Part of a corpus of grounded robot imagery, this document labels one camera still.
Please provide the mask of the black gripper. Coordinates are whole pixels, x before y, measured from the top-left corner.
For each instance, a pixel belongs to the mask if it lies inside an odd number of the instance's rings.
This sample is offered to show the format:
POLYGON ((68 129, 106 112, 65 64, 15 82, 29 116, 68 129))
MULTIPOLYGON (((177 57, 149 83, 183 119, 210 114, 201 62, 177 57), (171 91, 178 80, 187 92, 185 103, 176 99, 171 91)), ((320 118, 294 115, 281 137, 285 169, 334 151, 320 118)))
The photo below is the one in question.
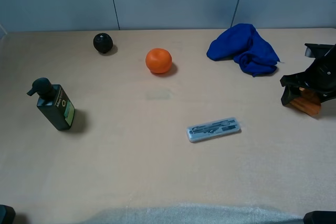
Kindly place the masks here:
POLYGON ((306 43, 305 46, 305 56, 314 58, 314 61, 304 72, 284 75, 280 79, 285 88, 281 97, 283 106, 301 97, 299 88, 315 91, 320 103, 336 98, 335 45, 306 43))

